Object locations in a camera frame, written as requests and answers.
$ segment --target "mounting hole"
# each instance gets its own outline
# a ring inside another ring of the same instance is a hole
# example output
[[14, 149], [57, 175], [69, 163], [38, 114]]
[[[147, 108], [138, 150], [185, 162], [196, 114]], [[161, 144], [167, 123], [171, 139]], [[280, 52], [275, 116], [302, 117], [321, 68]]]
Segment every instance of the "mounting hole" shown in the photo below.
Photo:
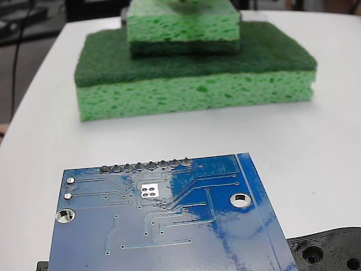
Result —
[[346, 265], [350, 270], [360, 270], [361, 266], [360, 261], [356, 258], [351, 258], [348, 260]]
[[69, 223], [75, 218], [75, 212], [71, 209], [61, 209], [55, 215], [55, 220], [59, 223]]
[[302, 257], [309, 264], [317, 264], [323, 259], [323, 251], [316, 246], [310, 246], [302, 252]]
[[250, 196], [243, 193], [234, 194], [230, 200], [231, 200], [231, 204], [237, 208], [248, 207], [252, 202]]

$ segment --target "white table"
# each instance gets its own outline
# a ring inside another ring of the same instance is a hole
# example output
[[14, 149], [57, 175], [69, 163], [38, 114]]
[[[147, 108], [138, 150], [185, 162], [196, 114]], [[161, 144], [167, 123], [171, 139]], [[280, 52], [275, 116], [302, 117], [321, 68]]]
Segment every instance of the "white table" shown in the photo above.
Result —
[[2, 270], [48, 260], [64, 169], [115, 162], [250, 152], [286, 238], [361, 226], [361, 18], [244, 17], [266, 18], [316, 57], [312, 102], [80, 123], [73, 75], [85, 37], [120, 20], [65, 26], [0, 148]]

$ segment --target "black object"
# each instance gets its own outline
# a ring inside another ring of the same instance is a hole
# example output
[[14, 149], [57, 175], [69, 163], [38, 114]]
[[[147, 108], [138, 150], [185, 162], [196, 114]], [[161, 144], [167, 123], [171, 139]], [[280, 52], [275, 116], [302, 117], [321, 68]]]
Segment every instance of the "black object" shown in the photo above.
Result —
[[231, 2], [238, 10], [249, 10], [250, 0], [231, 0]]
[[[361, 271], [361, 228], [342, 228], [287, 239], [298, 271]], [[49, 262], [38, 262], [47, 271]]]
[[47, 271], [49, 268], [49, 262], [48, 261], [40, 261], [38, 262], [38, 266], [36, 267], [36, 271]]
[[118, 17], [129, 0], [65, 0], [68, 21], [83, 21], [97, 18]]
[[361, 0], [358, 0], [354, 3], [354, 5], [352, 6], [351, 10], [349, 11], [349, 14], [355, 14], [357, 8], [359, 7], [359, 5], [361, 4]]
[[304, 0], [296, 0], [294, 5], [292, 6], [292, 10], [295, 11], [305, 11], [305, 1]]

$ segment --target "floor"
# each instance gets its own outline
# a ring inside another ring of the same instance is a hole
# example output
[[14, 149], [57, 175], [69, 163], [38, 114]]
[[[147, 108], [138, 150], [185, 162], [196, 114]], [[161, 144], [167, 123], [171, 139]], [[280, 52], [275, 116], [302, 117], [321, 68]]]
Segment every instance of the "floor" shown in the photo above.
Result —
[[[21, 44], [17, 63], [15, 104], [20, 104], [56, 38]], [[10, 122], [11, 76], [15, 46], [0, 47], [0, 124]]]

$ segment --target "blue circuit board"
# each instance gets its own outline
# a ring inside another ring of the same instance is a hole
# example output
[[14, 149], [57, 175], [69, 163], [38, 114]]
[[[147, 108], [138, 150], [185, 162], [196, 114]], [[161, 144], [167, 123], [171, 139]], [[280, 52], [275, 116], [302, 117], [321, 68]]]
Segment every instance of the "blue circuit board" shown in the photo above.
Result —
[[64, 171], [49, 271], [297, 270], [249, 154]]

